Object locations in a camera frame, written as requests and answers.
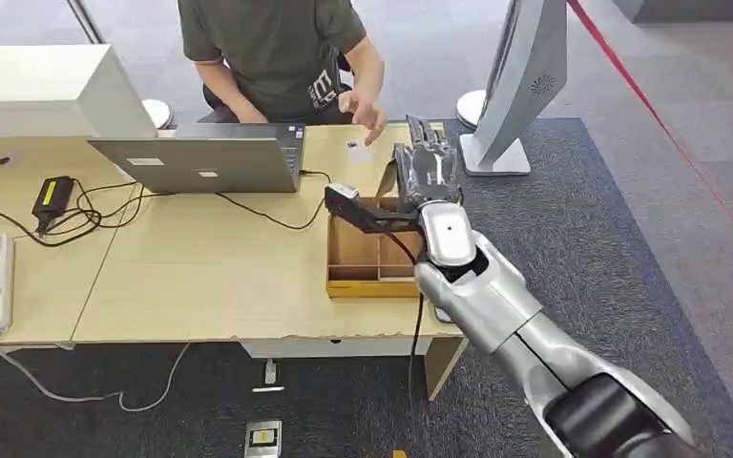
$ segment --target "laptop lid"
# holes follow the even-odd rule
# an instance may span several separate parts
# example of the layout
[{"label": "laptop lid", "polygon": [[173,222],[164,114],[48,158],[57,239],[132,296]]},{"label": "laptop lid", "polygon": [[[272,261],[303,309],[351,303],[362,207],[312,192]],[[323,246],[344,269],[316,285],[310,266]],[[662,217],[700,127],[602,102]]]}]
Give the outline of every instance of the laptop lid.
[{"label": "laptop lid", "polygon": [[275,138],[91,138],[89,144],[155,193],[293,193]]}]

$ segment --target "man's hand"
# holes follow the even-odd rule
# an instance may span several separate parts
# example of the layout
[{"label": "man's hand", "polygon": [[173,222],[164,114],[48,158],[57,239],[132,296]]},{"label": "man's hand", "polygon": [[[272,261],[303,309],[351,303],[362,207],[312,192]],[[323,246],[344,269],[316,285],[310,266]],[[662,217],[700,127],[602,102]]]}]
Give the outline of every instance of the man's hand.
[{"label": "man's hand", "polygon": [[353,124],[361,124],[369,129],[369,135],[364,140],[366,146],[378,139],[387,126],[387,112],[374,100],[358,94],[357,91],[339,94],[339,110],[342,113],[352,113]]},{"label": "man's hand", "polygon": [[238,108],[233,110],[235,115],[238,117],[240,123],[243,124],[267,124],[268,119],[265,118],[260,110],[254,108],[254,105],[248,104],[248,107]]}]

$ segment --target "desk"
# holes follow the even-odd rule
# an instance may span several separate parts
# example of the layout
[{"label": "desk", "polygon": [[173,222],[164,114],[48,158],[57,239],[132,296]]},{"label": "desk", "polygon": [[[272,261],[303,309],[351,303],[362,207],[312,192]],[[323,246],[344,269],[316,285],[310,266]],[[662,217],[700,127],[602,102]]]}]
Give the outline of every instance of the desk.
[{"label": "desk", "polygon": [[[82,138],[0,138],[0,210],[34,229],[31,214],[46,177],[77,177],[86,188],[121,182],[116,168]],[[97,208],[116,208],[130,187],[95,193]],[[67,342],[96,280],[114,230],[98,230],[58,248],[44,248],[0,219],[0,232],[15,239],[13,316],[4,344]]]},{"label": "desk", "polygon": [[[388,126],[371,148],[374,161],[352,162],[346,142],[362,135],[358,126],[308,127],[304,168],[327,172],[336,181],[357,186],[365,196],[374,194],[393,143],[408,141],[408,127]],[[88,186],[102,184],[94,183],[97,177],[91,171],[87,173],[88,162],[95,170],[104,169],[108,182],[118,182],[113,166],[96,152],[80,148],[66,155],[63,149],[79,143],[59,141],[56,152],[49,150],[46,155],[65,157],[54,164],[59,174],[88,176]],[[14,192],[29,195],[23,199],[30,203],[16,202],[3,210],[28,215],[39,181],[22,177],[22,191],[16,186]],[[304,223],[318,205],[326,180],[302,180],[296,195],[235,198],[274,218]],[[128,197],[124,191],[109,194],[115,202],[95,202],[95,206],[116,208]],[[33,223],[31,217],[25,220]],[[408,352],[417,300],[333,301],[327,296],[326,220],[323,208],[309,228],[289,231],[217,196],[180,195],[146,199],[130,225],[98,231],[71,248],[48,250],[24,240],[16,251],[16,292],[20,294],[15,297],[14,325],[4,342],[241,341],[252,354],[256,351],[250,348],[267,352],[269,345],[279,344],[278,354],[286,355],[286,347],[334,345],[331,340],[342,340],[342,346],[325,355]],[[20,259],[46,260],[38,263],[48,265],[43,272],[30,272],[30,264]],[[69,280],[55,290],[56,279]],[[32,294],[20,291],[22,287],[31,288]],[[31,334],[22,331],[28,323],[41,321],[36,315],[44,316],[47,327],[39,323],[31,326]],[[430,307],[425,309],[421,336],[433,399],[467,341],[456,326],[438,322]],[[387,344],[402,350],[386,353],[382,348]],[[353,345],[354,353],[339,349]]]}]

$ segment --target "card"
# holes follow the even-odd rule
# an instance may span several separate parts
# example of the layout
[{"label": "card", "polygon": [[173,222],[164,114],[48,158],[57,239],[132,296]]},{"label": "card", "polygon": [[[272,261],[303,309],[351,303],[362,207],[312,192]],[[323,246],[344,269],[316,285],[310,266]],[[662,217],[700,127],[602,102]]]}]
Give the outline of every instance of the card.
[{"label": "card", "polygon": [[353,162],[372,162],[374,155],[364,146],[363,140],[349,140],[346,143],[346,150],[349,154],[349,160]]}]

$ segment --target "carpet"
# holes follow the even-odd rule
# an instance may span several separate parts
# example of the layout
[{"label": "carpet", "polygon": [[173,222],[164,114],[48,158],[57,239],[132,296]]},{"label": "carpet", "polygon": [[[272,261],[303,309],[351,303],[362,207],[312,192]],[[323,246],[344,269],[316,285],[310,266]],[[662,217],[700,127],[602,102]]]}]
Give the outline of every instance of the carpet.
[{"label": "carpet", "polygon": [[[462,127],[446,123],[449,135]],[[527,177],[461,173],[473,227],[527,278],[546,313],[579,342],[652,385],[692,426],[707,456],[733,456],[733,405],[578,119],[539,119],[522,138]],[[152,402],[179,344],[79,345],[13,356],[53,391],[125,390]],[[169,397],[122,412],[115,400],[67,405],[40,395],[0,360],[0,458],[236,457],[248,421],[279,418],[283,457],[539,456],[528,409],[504,374],[469,347],[434,403],[416,365],[354,358],[280,363],[282,393],[251,393],[262,364],[236,343],[198,343]]]}]

